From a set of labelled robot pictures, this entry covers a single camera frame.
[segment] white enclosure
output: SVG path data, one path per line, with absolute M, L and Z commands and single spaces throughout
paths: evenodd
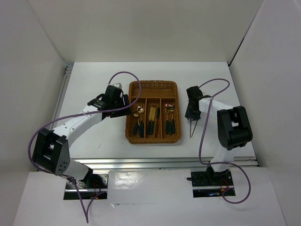
M 67 62 L 232 60 L 262 0 L 28 0 Z

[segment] cutlery tray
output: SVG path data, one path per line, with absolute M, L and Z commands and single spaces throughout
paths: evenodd
M 181 138 L 181 121 L 179 110 L 178 88 L 173 81 L 141 81 L 141 95 L 138 101 L 131 107 L 132 114 L 127 116 L 126 122 L 126 138 L 131 144 L 163 144 L 175 143 Z M 139 94 L 139 84 L 137 81 L 131 82 L 129 85 L 129 101 L 132 103 Z M 170 135 L 166 133 L 166 105 L 174 105 L 174 123 L 175 133 Z M 143 138 L 140 138 L 139 131 L 134 135 L 134 129 L 137 118 L 133 113 L 137 112 L 137 106 L 144 107 L 144 113 L 141 114 L 144 123 Z M 149 124 L 149 115 L 151 107 L 156 107 L 156 117 L 154 121 L 153 134 L 147 134 Z M 160 108 L 160 117 L 157 121 L 157 108 Z

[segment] white wall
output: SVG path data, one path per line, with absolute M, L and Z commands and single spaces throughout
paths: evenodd
M 265 0 L 230 67 L 288 226 L 300 225 L 301 1 Z
M 30 171 L 32 133 L 51 120 L 64 75 L 26 0 L 0 1 L 0 219 L 12 225 Z
M 69 62 L 230 62 L 262 0 L 29 3 Z

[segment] metal frame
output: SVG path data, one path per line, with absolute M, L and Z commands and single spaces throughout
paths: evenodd
M 212 158 L 203 158 L 209 162 Z M 206 165 L 201 165 L 198 158 L 164 158 L 164 159 L 74 159 L 93 169 L 94 173 L 105 173 L 110 170 L 205 170 Z M 256 167 L 258 162 L 255 157 L 249 159 L 238 157 L 234 162 L 243 167 Z
M 63 101 L 64 101 L 64 98 L 65 98 L 65 94 L 66 94 L 66 91 L 67 91 L 67 87 L 68 87 L 68 84 L 69 84 L 71 72 L 72 72 L 72 69 L 73 69 L 73 65 L 74 65 L 74 63 L 69 63 L 66 66 L 64 79 L 63 79 L 62 87 L 61 87 L 61 90 L 60 90 L 60 95 L 57 99 L 57 103 L 56 103 L 56 106 L 55 106 L 55 112 L 53 114 L 52 120 L 57 119 L 58 116 L 60 115 L 60 112 L 61 112 L 61 109 L 62 109 L 62 106 L 63 106 Z M 56 125 L 57 125 L 57 122 L 53 123 L 52 125 L 50 125 L 50 129 L 55 128 Z

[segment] white table surface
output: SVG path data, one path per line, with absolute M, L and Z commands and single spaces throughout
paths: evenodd
M 189 138 L 190 122 L 184 117 L 188 104 L 186 89 L 200 85 L 209 79 L 224 78 L 231 86 L 216 97 L 227 105 L 238 106 L 239 101 L 226 62 L 115 62 L 115 63 L 75 63 L 63 100 L 60 117 L 79 113 L 87 102 L 104 93 L 110 77 L 119 71 L 134 73 L 140 80 L 175 81 L 178 85 L 181 112 L 182 138 L 175 144 L 132 145 L 125 137 L 126 117 L 106 118 L 101 123 L 78 138 L 70 149 L 72 158 L 182 158 L 197 157 L 205 114 L 201 115 L 193 138 Z M 135 79 L 127 74 L 115 77 L 121 82 L 124 93 L 128 93 L 129 83 Z M 206 94 L 214 94 L 225 82 L 214 81 L 202 88 Z M 217 122 L 210 119 L 202 155 L 213 157 L 219 144 Z M 238 154 L 246 159 L 255 158 L 249 143 Z
M 221 197 L 193 198 L 189 170 L 110 172 L 108 199 L 95 200 L 90 226 L 285 226 L 266 168 L 245 168 L 252 191 L 242 204 Z M 240 170 L 232 169 L 236 191 L 247 193 Z M 79 200 L 64 201 L 65 179 L 43 172 L 29 174 L 14 226 L 83 226 Z

